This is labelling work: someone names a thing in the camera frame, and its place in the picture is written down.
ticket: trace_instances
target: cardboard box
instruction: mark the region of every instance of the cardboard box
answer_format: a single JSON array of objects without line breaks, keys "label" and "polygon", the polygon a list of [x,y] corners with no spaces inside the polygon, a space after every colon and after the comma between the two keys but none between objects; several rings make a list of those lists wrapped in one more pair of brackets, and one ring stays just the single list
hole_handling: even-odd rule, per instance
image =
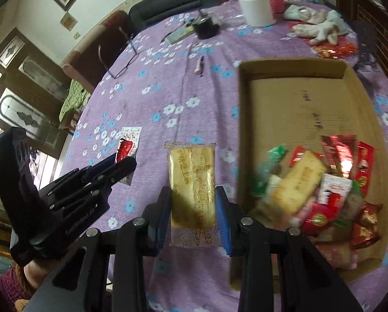
[{"label": "cardboard box", "polygon": [[[378,268],[388,243],[388,154],[377,115],[353,69],[343,61],[320,58],[245,61],[239,66],[239,98],[237,202],[245,213],[256,201],[249,180],[274,146],[286,144],[288,149],[281,161],[282,178],[296,146],[323,153],[322,135],[354,134],[376,149],[365,200],[384,204],[378,215],[382,238],[359,251],[356,270],[339,273],[348,282]],[[242,258],[233,258],[229,282],[235,290],[240,289],[241,275]]]}]

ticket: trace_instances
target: screw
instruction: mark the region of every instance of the screw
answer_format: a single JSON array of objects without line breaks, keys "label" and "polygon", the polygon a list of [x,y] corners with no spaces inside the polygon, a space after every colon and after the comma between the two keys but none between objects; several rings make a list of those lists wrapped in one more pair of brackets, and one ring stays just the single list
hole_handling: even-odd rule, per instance
[{"label": "screw", "polygon": [[299,236],[301,234],[301,230],[298,229],[297,227],[295,226],[291,226],[289,229],[288,229],[288,232],[291,236]]},{"label": "screw", "polygon": [[132,222],[134,226],[141,226],[145,224],[145,219],[142,217],[137,217]]},{"label": "screw", "polygon": [[253,219],[250,218],[250,217],[243,217],[240,220],[240,223],[242,223],[243,225],[252,225],[253,224]]},{"label": "screw", "polygon": [[94,228],[94,227],[91,227],[90,229],[88,229],[88,230],[86,231],[86,236],[88,236],[88,237],[94,237],[94,236],[97,235],[97,233],[98,233],[97,229]]}]

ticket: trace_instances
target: knitted sleeve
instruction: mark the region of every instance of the knitted sleeve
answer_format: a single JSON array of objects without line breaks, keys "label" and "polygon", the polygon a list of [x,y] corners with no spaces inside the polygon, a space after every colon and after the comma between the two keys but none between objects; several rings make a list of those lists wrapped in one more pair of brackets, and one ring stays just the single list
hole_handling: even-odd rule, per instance
[{"label": "knitted sleeve", "polygon": [[0,293],[11,309],[15,310],[15,301],[18,299],[29,300],[34,289],[26,280],[24,269],[16,264],[0,277]]}]

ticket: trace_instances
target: floral tablecloth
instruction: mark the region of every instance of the floral tablecloth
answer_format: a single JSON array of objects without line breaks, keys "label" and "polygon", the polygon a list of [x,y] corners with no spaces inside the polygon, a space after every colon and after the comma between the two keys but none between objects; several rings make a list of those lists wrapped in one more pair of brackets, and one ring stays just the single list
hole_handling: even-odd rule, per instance
[{"label": "floral tablecloth", "polygon": [[[209,40],[191,35],[175,45],[160,43],[184,17],[195,13],[173,16],[141,32],[134,40],[139,53],[136,61],[116,80],[106,74],[89,100],[63,173],[93,165],[114,153],[122,127],[142,127],[132,186],[118,183],[113,187],[110,210],[94,224],[101,231],[120,227],[140,216],[147,204],[156,202],[161,187],[169,184],[163,148],[167,140],[217,142],[216,185],[224,185],[228,197],[234,198],[237,66],[242,60],[261,57],[317,56],[302,39],[290,33],[288,22],[280,15],[275,25],[254,28],[243,24],[235,1],[214,7],[212,12],[229,25]],[[353,32],[347,35],[352,41],[355,37]],[[127,48],[111,70],[118,72],[132,55],[131,48]],[[201,55],[205,68],[203,76],[198,77],[194,70]],[[355,59],[350,57],[347,61],[354,64]],[[382,72],[367,72],[364,76],[373,86],[372,103],[388,147],[388,79]],[[167,241],[159,257],[147,258],[144,263],[148,302],[155,311],[237,310],[239,293],[228,286],[229,258],[222,248],[176,248]],[[365,311],[372,311],[388,291],[388,252],[379,269],[352,282],[350,288]],[[276,310],[280,310],[279,296],[275,303]]]}]

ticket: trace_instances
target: person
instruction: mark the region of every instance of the person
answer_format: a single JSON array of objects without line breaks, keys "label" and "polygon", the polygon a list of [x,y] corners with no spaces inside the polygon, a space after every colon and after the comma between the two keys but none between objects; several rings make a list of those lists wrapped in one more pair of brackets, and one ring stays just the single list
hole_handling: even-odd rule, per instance
[{"label": "person", "polygon": [[0,277],[0,312],[22,312],[31,296],[59,260],[36,259],[25,267],[15,264]]}]

